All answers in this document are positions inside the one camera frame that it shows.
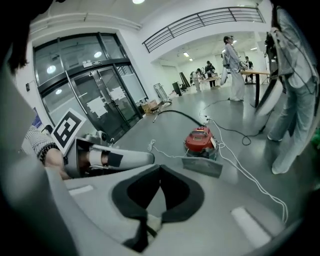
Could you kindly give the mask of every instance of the red machine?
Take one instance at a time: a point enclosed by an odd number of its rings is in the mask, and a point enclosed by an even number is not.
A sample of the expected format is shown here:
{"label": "red machine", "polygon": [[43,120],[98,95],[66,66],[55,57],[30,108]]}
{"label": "red machine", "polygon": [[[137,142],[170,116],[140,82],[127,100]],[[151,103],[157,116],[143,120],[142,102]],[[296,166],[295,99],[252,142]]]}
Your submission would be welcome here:
{"label": "red machine", "polygon": [[188,157],[202,157],[215,160],[217,157],[217,143],[208,127],[194,129],[184,140]]}

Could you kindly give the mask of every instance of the glass window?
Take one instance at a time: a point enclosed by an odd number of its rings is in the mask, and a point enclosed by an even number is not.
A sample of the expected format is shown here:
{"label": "glass window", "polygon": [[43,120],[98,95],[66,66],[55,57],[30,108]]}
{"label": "glass window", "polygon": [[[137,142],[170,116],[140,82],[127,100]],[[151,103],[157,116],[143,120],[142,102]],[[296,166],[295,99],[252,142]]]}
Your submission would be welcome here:
{"label": "glass window", "polygon": [[59,88],[55,89],[53,92],[48,94],[43,98],[47,109],[49,111],[49,115],[53,120],[54,124],[56,125],[62,116],[68,111],[68,109],[73,109],[77,113],[79,113],[84,118],[87,118],[87,115],[80,107],[73,91],[69,87],[68,83],[60,86]]}
{"label": "glass window", "polygon": [[98,39],[94,35],[61,40],[59,46],[66,70],[85,63],[106,60]]}
{"label": "glass window", "polygon": [[131,66],[121,65],[117,66],[116,69],[120,73],[121,78],[135,103],[146,98],[146,94]]}
{"label": "glass window", "polygon": [[58,43],[35,51],[34,57],[40,85],[64,71],[61,66]]}
{"label": "glass window", "polygon": [[107,53],[111,59],[125,58],[122,54],[120,47],[118,46],[115,38],[112,35],[103,35],[102,40],[104,42]]}

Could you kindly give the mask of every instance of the white strap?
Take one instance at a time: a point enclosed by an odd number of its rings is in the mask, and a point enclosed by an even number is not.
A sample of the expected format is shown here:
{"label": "white strap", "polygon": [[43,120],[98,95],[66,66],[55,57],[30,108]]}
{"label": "white strap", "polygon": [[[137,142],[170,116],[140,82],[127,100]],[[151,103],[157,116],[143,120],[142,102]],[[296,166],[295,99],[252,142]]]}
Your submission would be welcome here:
{"label": "white strap", "polygon": [[98,166],[103,166],[101,162],[101,155],[102,155],[102,150],[99,149],[91,149],[89,153],[89,162],[90,165],[98,165]]}

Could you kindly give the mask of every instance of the white pants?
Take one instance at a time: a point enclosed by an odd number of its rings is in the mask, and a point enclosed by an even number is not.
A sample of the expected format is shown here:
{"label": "white pants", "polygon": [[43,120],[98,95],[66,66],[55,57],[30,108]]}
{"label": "white pants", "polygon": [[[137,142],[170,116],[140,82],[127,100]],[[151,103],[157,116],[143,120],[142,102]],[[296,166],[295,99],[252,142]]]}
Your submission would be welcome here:
{"label": "white pants", "polygon": [[245,96],[245,80],[242,74],[236,72],[231,73],[231,101],[243,101]]}
{"label": "white pants", "polygon": [[275,141],[282,140],[295,114],[296,125],[289,145],[281,148],[280,154],[272,165],[274,171],[277,173],[287,172],[296,159],[296,156],[300,154],[304,148],[313,122],[316,102],[315,93],[310,94],[310,91],[313,92],[316,86],[312,79],[300,88],[292,87],[286,79],[284,80],[284,84],[286,87],[287,100],[281,115],[269,132],[269,137]]}
{"label": "white pants", "polygon": [[198,80],[198,79],[194,79],[193,82],[194,82],[194,86],[195,86],[195,88],[196,88],[196,91],[197,91],[197,92],[200,92],[200,83],[199,83],[199,80]]}

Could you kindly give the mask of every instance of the black cutout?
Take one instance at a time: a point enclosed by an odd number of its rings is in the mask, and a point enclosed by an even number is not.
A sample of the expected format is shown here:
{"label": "black cutout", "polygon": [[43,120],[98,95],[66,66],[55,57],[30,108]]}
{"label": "black cutout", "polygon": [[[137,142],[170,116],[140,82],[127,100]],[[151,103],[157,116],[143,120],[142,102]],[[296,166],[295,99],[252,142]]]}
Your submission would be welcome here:
{"label": "black cutout", "polygon": [[110,152],[108,154],[108,165],[113,167],[119,167],[123,157],[124,156],[122,154],[115,154]]}
{"label": "black cutout", "polygon": [[112,190],[112,200],[123,216],[140,221],[135,237],[123,244],[137,252],[148,246],[146,208],[161,187],[167,211],[162,223],[182,222],[202,206],[205,193],[194,180],[165,165],[154,165],[147,170],[119,182]]}

